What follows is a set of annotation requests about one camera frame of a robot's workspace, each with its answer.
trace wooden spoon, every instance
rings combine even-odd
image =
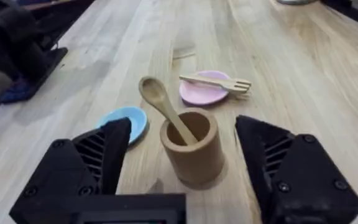
[[[198,142],[172,108],[167,91],[160,80],[153,77],[143,77],[139,82],[139,91],[145,101],[171,121],[188,146]]]

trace wooden fork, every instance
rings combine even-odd
[[[209,85],[220,86],[224,90],[231,93],[247,93],[251,87],[251,82],[240,78],[223,80],[219,78],[203,77],[201,75],[180,75],[179,78],[189,82],[201,82]]]

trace bolt head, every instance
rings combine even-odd
[[[303,136],[303,139],[307,142],[307,143],[313,143],[316,141],[316,138],[314,136],[312,136],[311,134],[307,134],[305,136]]]
[[[38,192],[38,188],[36,186],[28,187],[24,190],[25,197],[33,197]]]
[[[79,191],[78,191],[78,195],[80,196],[87,196],[92,194],[93,189],[91,186],[86,186],[86,187],[82,187]]]
[[[62,140],[56,140],[52,143],[52,147],[54,148],[59,148],[62,147],[64,145],[64,142]]]
[[[347,188],[348,188],[347,184],[341,180],[335,180],[334,186],[338,190],[347,190]]]
[[[289,191],[291,191],[290,186],[284,182],[278,183],[278,189],[283,193],[288,193]]]

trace wooden table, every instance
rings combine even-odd
[[[147,112],[150,129],[127,153],[118,191],[185,192],[188,223],[260,222],[234,131],[239,114],[316,135],[358,193],[358,23],[318,2],[97,0],[60,45],[70,51],[37,95],[0,107],[0,223],[12,223],[7,213],[54,139],[130,105]],[[163,118],[137,91],[141,77],[158,77],[181,110],[178,76],[199,70],[253,83],[246,99],[208,108],[228,170],[202,191],[173,174],[158,139]]]

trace wooden cup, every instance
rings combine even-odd
[[[219,140],[215,117],[200,108],[188,108],[179,114],[180,119],[198,140],[187,146],[173,127],[165,121],[160,129],[161,142],[178,178],[190,185],[213,181],[222,171],[224,156]]]

